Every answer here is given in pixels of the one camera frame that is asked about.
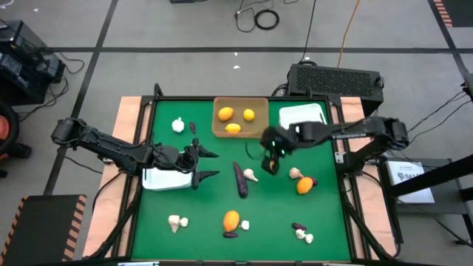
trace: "black cable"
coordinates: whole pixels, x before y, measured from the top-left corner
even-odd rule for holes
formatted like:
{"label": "black cable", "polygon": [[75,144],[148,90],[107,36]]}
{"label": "black cable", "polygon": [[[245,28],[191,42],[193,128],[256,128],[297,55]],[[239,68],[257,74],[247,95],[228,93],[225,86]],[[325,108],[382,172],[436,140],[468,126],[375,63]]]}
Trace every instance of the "black cable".
{"label": "black cable", "polygon": [[90,168],[89,166],[83,165],[82,163],[78,163],[76,160],[72,159],[71,157],[68,157],[65,154],[60,153],[59,149],[58,149],[58,154],[61,155],[62,157],[64,157],[65,159],[68,159],[69,161],[75,163],[78,166],[84,167],[85,169],[89,169],[90,171],[93,171],[94,173],[97,173],[97,174],[103,174],[103,172],[101,172],[101,171],[97,171],[93,168]]}
{"label": "black cable", "polygon": [[[368,174],[368,173],[365,172],[365,171],[363,171],[363,174],[364,174],[365,176],[371,178],[372,180],[375,180],[375,181],[377,182],[377,184],[378,184],[380,187],[382,187],[382,186],[381,186],[381,182],[379,182],[379,180],[378,180],[376,177],[374,177],[374,176],[371,175],[371,174]],[[423,213],[425,213],[425,214],[428,214],[429,216],[431,216],[431,218],[435,219],[435,221],[436,221],[443,229],[447,230],[451,235],[453,235],[456,239],[458,239],[458,241],[460,241],[461,244],[467,245],[467,246],[469,246],[470,248],[473,248],[473,244],[471,244],[471,243],[469,243],[467,240],[465,240],[465,239],[459,237],[454,231],[452,231],[450,228],[448,228],[446,225],[444,225],[439,219],[437,219],[437,217],[435,217],[434,214],[431,213],[430,211],[427,211],[427,210],[424,210],[424,209],[419,208],[419,207],[417,207],[417,206],[414,206],[414,205],[411,205],[411,204],[409,204],[409,203],[406,203],[406,202],[400,200],[400,199],[397,198],[397,197],[392,197],[392,198],[393,198],[394,200],[397,200],[398,202],[404,204],[404,205],[405,205],[406,207],[408,207],[408,208],[413,208],[413,209],[416,209],[416,210],[418,210],[418,211],[421,211],[421,212],[423,212]]]}
{"label": "black cable", "polygon": [[469,246],[470,248],[473,248],[473,244],[470,243],[469,241],[465,240],[464,238],[458,236],[454,231],[452,231],[452,229],[448,228],[445,224],[443,224],[439,219],[437,219],[437,217],[435,217],[435,214],[434,213],[431,213],[430,211],[427,211],[427,210],[424,210],[422,208],[419,208],[417,206],[414,206],[412,204],[409,204],[409,203],[406,203],[400,199],[398,199],[397,197],[392,197],[394,200],[397,200],[398,202],[400,202],[401,204],[404,204],[404,206],[408,207],[408,208],[412,208],[412,209],[415,209],[417,211],[421,211],[427,215],[429,215],[431,218],[433,218],[438,224],[439,226],[441,226],[443,229],[445,229],[447,232],[449,232],[451,235],[453,235],[454,238],[458,239],[458,241],[462,244],[462,245],[466,245],[466,246]]}
{"label": "black cable", "polygon": [[[63,79],[66,81],[66,83],[64,84],[63,89],[58,94],[55,94],[52,91],[51,85],[54,82],[56,82],[57,80],[62,81]],[[52,83],[50,83],[50,85],[48,86],[48,90],[50,91],[50,93],[52,95],[52,99],[47,101],[45,104],[41,104],[40,106],[37,106],[37,107],[33,108],[32,110],[30,110],[28,112],[18,112],[19,114],[26,114],[25,116],[23,116],[19,120],[20,122],[25,121],[30,115],[34,114],[36,111],[38,111],[41,108],[54,106],[57,103],[57,99],[59,99],[61,96],[65,95],[67,93],[67,91],[69,90],[69,81],[67,80],[66,76],[63,75],[62,78],[57,78]]]}
{"label": "black cable", "polygon": [[316,10],[316,0],[313,0],[312,14],[310,15],[309,30],[307,31],[307,38],[305,40],[304,52],[302,53],[302,58],[299,61],[299,63],[301,63],[304,60],[305,52],[307,51],[307,44],[309,43],[310,29],[312,29],[312,20],[313,20],[313,14],[315,13],[315,10]]}
{"label": "black cable", "polygon": [[427,133],[427,132],[430,132],[430,131],[436,129],[437,127],[441,126],[441,125],[442,125],[443,123],[445,123],[456,111],[458,111],[458,109],[460,109],[461,107],[463,107],[463,106],[464,106],[465,104],[467,104],[467,103],[471,103],[471,101],[469,100],[469,101],[467,101],[467,102],[465,102],[465,103],[462,103],[459,107],[457,107],[450,115],[448,115],[448,116],[447,116],[442,122],[440,122],[438,125],[436,125],[436,126],[430,128],[430,129],[427,129],[427,130],[425,130],[425,131],[422,131],[421,133],[415,135],[415,136],[413,137],[413,139],[410,141],[410,145],[414,142],[414,140],[415,140],[418,136],[420,136],[420,135],[422,135],[422,134],[425,134],[425,133]]}
{"label": "black cable", "polygon": [[116,174],[114,177],[112,177],[109,181],[107,181],[105,184],[101,186],[101,188],[97,191],[97,194],[94,197],[94,201],[92,202],[92,213],[95,210],[95,203],[97,202],[98,196],[101,194],[102,190],[104,190],[108,185],[110,185],[113,181],[115,181],[122,173]]}
{"label": "black cable", "polygon": [[[276,19],[273,25],[266,27],[266,26],[263,26],[263,25],[261,25],[261,24],[259,23],[259,17],[260,17],[262,14],[264,14],[264,13],[273,14],[274,18]],[[257,26],[258,29],[260,29],[260,30],[272,30],[272,29],[274,29],[275,27],[277,27],[278,24],[279,24],[279,15],[278,15],[278,13],[277,13],[276,11],[274,11],[274,10],[269,10],[269,9],[261,10],[261,11],[259,11],[259,12],[254,16],[254,24],[255,24],[255,26]]]}
{"label": "black cable", "polygon": [[426,166],[426,165],[424,165],[423,163],[419,163],[419,162],[417,162],[417,161],[415,161],[415,160],[413,160],[413,159],[407,157],[407,155],[405,155],[402,151],[399,151],[399,152],[404,156],[405,159],[404,159],[404,158],[401,158],[401,157],[399,157],[399,156],[397,156],[396,154],[394,154],[393,151],[389,151],[389,152],[391,153],[392,156],[398,158],[399,160],[402,160],[402,161],[408,162],[408,163],[412,163],[412,164],[414,164],[414,165],[416,165],[416,166],[426,167],[426,168],[430,168],[430,169],[438,168],[438,166]]}
{"label": "black cable", "polygon": [[[271,1],[273,3],[272,7],[265,7],[264,3],[268,2],[268,1]],[[238,11],[235,12],[234,14],[234,18],[235,18],[235,25],[236,25],[236,28],[241,31],[242,33],[250,33],[254,30],[254,28],[256,27],[256,24],[253,24],[253,26],[249,29],[249,30],[242,30],[239,25],[238,25],[238,18],[239,18],[239,15],[246,12],[246,11],[251,11],[253,13],[253,19],[255,17],[255,12],[254,12],[254,9],[252,7],[249,7],[253,4],[261,4],[263,7],[265,7],[265,9],[269,10],[271,8],[274,7],[274,1],[273,0],[264,0],[264,1],[255,1],[253,3],[250,3],[250,4],[246,4],[245,6],[243,6],[243,3],[245,2],[245,0],[242,0],[240,3],[239,3],[239,9]]]}
{"label": "black cable", "polygon": [[456,100],[454,100],[454,99],[455,99],[458,95],[460,95],[460,94],[462,94],[462,93],[464,93],[464,92],[459,92],[459,93],[457,93],[455,96],[453,96],[452,98],[450,98],[447,102],[445,102],[443,105],[441,105],[440,107],[438,107],[435,111],[433,111],[432,113],[430,113],[430,115],[427,115],[426,117],[420,119],[411,129],[409,129],[408,132],[411,132],[412,130],[416,129],[416,128],[417,128],[419,125],[421,125],[425,120],[427,120],[429,117],[433,116],[435,113],[437,113],[438,111],[440,111],[440,110],[441,110],[443,107],[445,107],[447,104],[452,103],[452,102],[454,102],[454,101],[456,101],[456,100],[460,100],[460,99],[461,99],[462,97],[464,97],[465,95],[462,96],[462,97],[460,97],[460,98],[458,98],[458,99],[456,99]]}

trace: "mushroom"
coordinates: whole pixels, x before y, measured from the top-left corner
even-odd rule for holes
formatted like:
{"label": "mushroom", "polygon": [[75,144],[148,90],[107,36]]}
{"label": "mushroom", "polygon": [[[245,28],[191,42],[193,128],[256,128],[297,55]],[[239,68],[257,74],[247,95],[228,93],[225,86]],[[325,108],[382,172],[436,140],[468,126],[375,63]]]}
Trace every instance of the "mushroom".
{"label": "mushroom", "polygon": [[171,126],[172,126],[172,130],[174,130],[174,132],[177,132],[177,133],[181,133],[184,130],[184,122],[180,117],[172,121]]}
{"label": "mushroom", "polygon": [[303,178],[304,176],[302,175],[301,171],[295,167],[292,167],[289,170],[289,177],[292,179],[297,179],[297,178]]}
{"label": "mushroom", "polygon": [[171,226],[172,233],[176,233],[179,228],[179,215],[170,215],[168,218],[168,223]]}
{"label": "mushroom", "polygon": [[245,169],[243,171],[243,175],[245,176],[246,179],[258,182],[258,179],[254,176],[253,170],[251,169]]}
{"label": "mushroom", "polygon": [[313,235],[311,233],[309,233],[308,235],[305,236],[305,241],[307,244],[310,244],[312,243],[313,241]]}
{"label": "mushroom", "polygon": [[188,224],[189,224],[189,219],[185,217],[179,220],[179,225],[182,227],[187,227]]}
{"label": "mushroom", "polygon": [[305,232],[302,229],[297,229],[296,230],[296,237],[297,237],[297,239],[305,238]]}
{"label": "mushroom", "polygon": [[250,222],[247,221],[247,220],[243,220],[242,221],[242,224],[240,225],[240,227],[243,229],[243,230],[249,230],[250,229]]}

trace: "eggplant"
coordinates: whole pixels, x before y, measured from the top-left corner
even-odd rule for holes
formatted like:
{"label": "eggplant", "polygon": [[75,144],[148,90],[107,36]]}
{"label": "eggplant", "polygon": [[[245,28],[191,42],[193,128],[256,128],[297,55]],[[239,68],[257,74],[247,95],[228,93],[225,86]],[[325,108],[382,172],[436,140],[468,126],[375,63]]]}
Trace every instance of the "eggplant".
{"label": "eggplant", "polygon": [[307,228],[306,228],[305,226],[303,226],[303,225],[301,225],[301,224],[298,224],[297,222],[293,222],[293,228],[294,228],[295,230],[297,230],[297,229],[301,229],[302,231],[306,231],[306,230],[307,230]]}
{"label": "eggplant", "polygon": [[243,174],[242,169],[239,167],[237,162],[234,162],[234,170],[236,177],[236,186],[238,188],[238,194],[241,198],[246,198],[248,195],[248,185],[246,184],[246,177]]}
{"label": "eggplant", "polygon": [[237,233],[231,233],[231,232],[225,232],[225,233],[223,233],[223,237],[225,237],[225,238],[235,238],[235,237],[237,237],[237,236],[238,236]]}
{"label": "eggplant", "polygon": [[194,124],[194,122],[190,122],[189,127],[191,128],[192,134],[195,134],[195,124]]}
{"label": "eggplant", "polygon": [[310,177],[310,178],[311,178],[312,183],[313,183],[313,184],[312,184],[312,187],[315,187],[316,185],[319,184],[319,181],[317,181],[317,179],[315,179],[315,178],[313,178],[313,177]]}

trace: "cable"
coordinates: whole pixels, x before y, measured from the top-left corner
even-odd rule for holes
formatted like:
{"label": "cable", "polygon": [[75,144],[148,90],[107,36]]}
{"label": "cable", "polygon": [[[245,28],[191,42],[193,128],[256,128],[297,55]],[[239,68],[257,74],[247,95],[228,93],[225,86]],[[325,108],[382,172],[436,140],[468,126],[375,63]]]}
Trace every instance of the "cable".
{"label": "cable", "polygon": [[[269,8],[265,7],[264,3],[268,2],[268,1],[271,1],[271,2],[273,3],[272,7],[269,7]],[[240,15],[241,13],[244,13],[244,12],[246,12],[246,11],[251,10],[251,12],[253,13],[252,16],[253,16],[253,19],[254,19],[254,17],[255,17],[254,9],[253,9],[252,7],[249,7],[249,6],[251,6],[251,5],[253,5],[253,4],[261,4],[265,9],[269,10],[269,9],[271,9],[271,8],[274,7],[274,1],[273,1],[273,0],[256,1],[256,2],[253,2],[253,3],[250,3],[250,4],[246,4],[245,6],[243,6],[243,3],[244,3],[244,2],[245,2],[245,0],[242,0],[242,1],[239,3],[239,9],[238,9],[238,11],[236,11],[235,14],[234,14],[235,25],[236,25],[236,28],[237,28],[239,31],[241,31],[242,33],[250,33],[250,32],[252,32],[252,31],[254,30],[254,28],[256,27],[256,24],[253,24],[253,26],[252,26],[249,30],[242,30],[242,29],[239,27],[239,25],[238,25],[238,18],[239,18],[239,15]]]}
{"label": "cable", "polygon": [[313,0],[312,14],[310,15],[309,30],[307,31],[307,38],[305,39],[304,52],[302,53],[302,58],[299,61],[299,63],[301,63],[304,60],[305,52],[307,51],[307,44],[309,43],[310,29],[312,29],[313,14],[315,13],[315,11],[316,11],[316,0]]}
{"label": "cable", "polygon": [[[58,93],[58,94],[55,94],[54,92],[52,92],[52,88],[51,88],[51,85],[56,82],[56,81],[62,81],[62,80],[65,80],[66,83],[64,84],[64,87],[63,89]],[[54,106],[56,103],[57,103],[57,99],[59,99],[62,95],[65,95],[67,93],[67,91],[69,90],[69,81],[67,80],[66,76],[62,76],[62,78],[56,78],[54,81],[52,81],[52,83],[50,83],[50,85],[48,86],[48,90],[50,91],[51,95],[52,95],[52,99],[47,101],[45,104],[42,104],[40,106],[37,106],[35,108],[33,108],[31,111],[28,111],[28,112],[18,112],[19,114],[26,114],[25,116],[23,116],[19,121],[20,123],[25,121],[30,115],[34,114],[36,111],[38,111],[39,109],[43,108],[43,107],[51,107],[51,106]]]}
{"label": "cable", "polygon": [[348,21],[347,29],[345,30],[345,33],[343,34],[343,41],[341,42],[340,55],[338,55],[337,68],[340,67],[341,55],[343,55],[343,49],[345,46],[345,40],[347,39],[348,30],[350,29],[350,25],[352,24],[353,17],[355,17],[355,13],[356,13],[356,10],[358,10],[359,5],[360,5],[360,0],[356,0],[356,6],[353,9],[353,13],[352,13],[352,16],[350,17],[350,20]]}
{"label": "cable", "polygon": [[101,172],[101,171],[97,171],[93,168],[90,168],[89,166],[83,165],[82,163],[78,163],[76,160],[72,159],[71,157],[68,157],[65,154],[60,153],[59,149],[58,149],[58,154],[61,155],[62,157],[64,157],[65,159],[68,159],[69,161],[75,163],[78,166],[84,167],[85,169],[89,169],[90,171],[93,171],[94,173],[97,173],[97,174],[103,174],[103,172]]}
{"label": "cable", "polygon": [[98,190],[97,194],[94,197],[94,201],[92,202],[92,213],[95,210],[95,203],[97,202],[98,196],[101,194],[102,190],[104,190],[108,185],[110,185],[113,181],[115,181],[122,173],[116,174],[114,177],[112,177],[109,181],[107,181],[105,184],[102,185],[102,187]]}
{"label": "cable", "polygon": [[415,135],[415,136],[413,137],[413,139],[411,140],[411,142],[410,142],[409,145],[411,145],[411,144],[414,142],[414,140],[415,140],[418,136],[420,136],[420,135],[422,135],[422,134],[425,134],[425,133],[427,133],[427,132],[430,132],[430,131],[436,129],[437,127],[441,126],[441,125],[442,125],[443,123],[445,123],[456,111],[458,111],[458,109],[460,109],[461,107],[463,107],[463,106],[464,106],[465,104],[467,104],[467,103],[471,103],[471,101],[469,100],[469,101],[467,101],[467,102],[465,102],[465,103],[462,103],[459,107],[457,107],[450,115],[448,115],[448,116],[447,116],[442,122],[440,122],[438,125],[436,125],[436,126],[430,128],[430,129],[427,129],[427,130],[425,130],[425,131],[422,131],[421,133]]}
{"label": "cable", "polygon": [[458,95],[462,94],[464,92],[459,92],[457,93],[455,96],[453,96],[452,98],[450,98],[447,102],[445,102],[444,104],[442,104],[440,107],[438,107],[435,111],[433,111],[432,113],[430,113],[430,115],[427,115],[426,117],[422,118],[419,120],[419,122],[417,122],[411,129],[409,129],[408,132],[411,132],[412,130],[416,129],[419,125],[422,124],[422,122],[424,122],[425,120],[427,120],[429,117],[433,116],[435,113],[437,113],[438,111],[440,111],[443,107],[445,107],[447,104],[449,103],[452,103],[456,100],[460,100],[461,98],[465,97],[466,95],[463,95],[462,97],[454,100]]}
{"label": "cable", "polygon": [[469,246],[470,248],[473,248],[473,244],[470,243],[468,240],[458,236],[454,231],[452,231],[452,229],[448,228],[445,224],[443,224],[439,219],[437,219],[437,217],[435,217],[435,214],[431,213],[430,211],[427,211],[427,210],[424,210],[422,208],[419,208],[417,206],[414,206],[412,204],[409,204],[409,203],[406,203],[396,197],[392,197],[394,200],[397,200],[398,202],[400,202],[401,204],[404,204],[404,206],[408,207],[408,208],[412,208],[412,209],[415,209],[417,211],[421,211],[427,215],[429,215],[431,218],[433,218],[438,224],[439,226],[441,226],[443,229],[447,230],[451,235],[453,235],[456,239],[458,239],[458,241],[462,244],[462,245],[467,245]]}
{"label": "cable", "polygon": [[[265,6],[265,3],[267,2],[271,2],[271,6],[270,7],[266,7]],[[299,0],[294,0],[294,1],[286,1],[284,0],[284,4],[294,4],[294,3],[297,3]],[[252,16],[253,16],[253,20],[256,21],[257,20],[257,16],[255,16],[255,11],[254,11],[254,8],[250,7],[254,4],[261,4],[265,10],[272,10],[274,8],[274,0],[262,0],[262,1],[255,1],[255,2],[252,2],[252,3],[249,3],[249,4],[246,4],[246,5],[243,5],[243,3],[245,2],[245,0],[242,0],[239,4],[239,8],[238,10],[234,13],[234,18],[235,18],[235,25],[236,25],[236,28],[241,31],[242,33],[250,33],[254,30],[255,27],[257,27],[257,23],[255,23],[249,30],[243,30],[242,28],[239,27],[239,24],[238,24],[238,18],[239,18],[239,15],[241,15],[242,13],[246,12],[246,11],[251,11],[252,12]],[[279,20],[279,16],[278,15],[275,15],[276,16],[276,20],[278,21]],[[272,27],[267,27],[267,29],[263,29],[263,30],[272,30],[274,27],[277,26],[278,23],[275,23],[275,25],[273,25]]]}
{"label": "cable", "polygon": [[[377,184],[378,184],[380,187],[382,187],[382,186],[381,186],[381,182],[379,182],[379,180],[378,180],[376,177],[374,177],[374,176],[371,175],[371,174],[368,174],[368,173],[365,172],[365,171],[363,171],[363,174],[364,174],[365,176],[371,178],[372,180],[375,180],[375,181],[377,182]],[[405,203],[404,201],[400,200],[400,199],[397,198],[397,197],[392,197],[392,198],[393,198],[394,200],[397,200],[397,201],[399,201],[400,203],[404,204],[404,205],[405,205],[406,207],[408,207],[408,208],[413,208],[413,209],[416,209],[416,210],[418,210],[418,211],[421,211],[421,212],[423,212],[423,213],[425,213],[425,214],[428,214],[429,216],[431,216],[431,218],[435,219],[435,221],[436,221],[443,229],[447,230],[451,235],[453,235],[456,239],[458,239],[458,241],[460,241],[462,245],[467,245],[467,246],[469,246],[470,248],[473,248],[473,244],[471,244],[471,243],[468,242],[467,240],[465,240],[465,239],[459,237],[455,232],[453,232],[450,228],[448,228],[446,225],[444,225],[439,219],[437,219],[437,217],[435,217],[434,214],[431,213],[430,211],[424,210],[424,209],[419,208],[419,207],[414,206],[414,205],[410,205],[409,203]]]}

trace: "wooden table frame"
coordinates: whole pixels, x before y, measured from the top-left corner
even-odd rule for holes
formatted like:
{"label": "wooden table frame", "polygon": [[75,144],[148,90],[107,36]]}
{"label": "wooden table frame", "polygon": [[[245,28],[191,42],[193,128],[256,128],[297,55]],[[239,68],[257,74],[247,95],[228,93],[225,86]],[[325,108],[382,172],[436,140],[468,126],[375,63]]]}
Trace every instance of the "wooden table frame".
{"label": "wooden table frame", "polygon": [[[185,100],[186,98],[165,97],[165,99]],[[153,120],[150,120],[150,117],[152,117],[150,114],[155,113],[156,108],[156,101],[153,100],[153,96],[122,97],[112,135],[130,143],[144,141],[146,136],[151,134]],[[342,98],[341,108],[331,106],[330,110],[332,113],[331,120],[334,123],[340,120],[353,122],[364,117],[359,98]],[[351,151],[357,151],[369,143],[369,141],[369,138],[363,138],[349,140],[348,143]],[[343,145],[341,140],[338,140],[334,146],[339,151],[344,151],[345,147],[347,147],[347,145]],[[105,166],[101,186],[113,178],[117,171],[118,169],[115,165]],[[365,166],[364,171],[378,177],[378,171],[375,166]],[[132,201],[137,181],[138,177],[118,177],[98,197],[86,239],[84,256],[94,253],[112,231],[126,206]],[[345,184],[348,188],[354,185],[353,190],[348,194],[351,203],[354,204],[358,213],[360,213],[360,209],[362,210],[361,216],[364,218],[367,227],[387,253],[393,255],[395,253],[395,243],[381,188],[372,180],[364,177],[352,180],[351,184],[349,184],[348,180],[345,180]],[[351,220],[346,214],[344,215],[346,221],[348,219]],[[125,256],[131,253],[133,233],[135,232],[133,226],[136,223],[136,218],[136,216],[133,216],[129,219],[122,230],[119,240],[115,242],[107,256]],[[350,245],[352,246],[350,248],[352,259],[376,258],[352,220],[351,223],[347,223],[347,232],[350,231],[352,233],[351,235],[348,233],[349,241],[353,241],[354,244]]]}

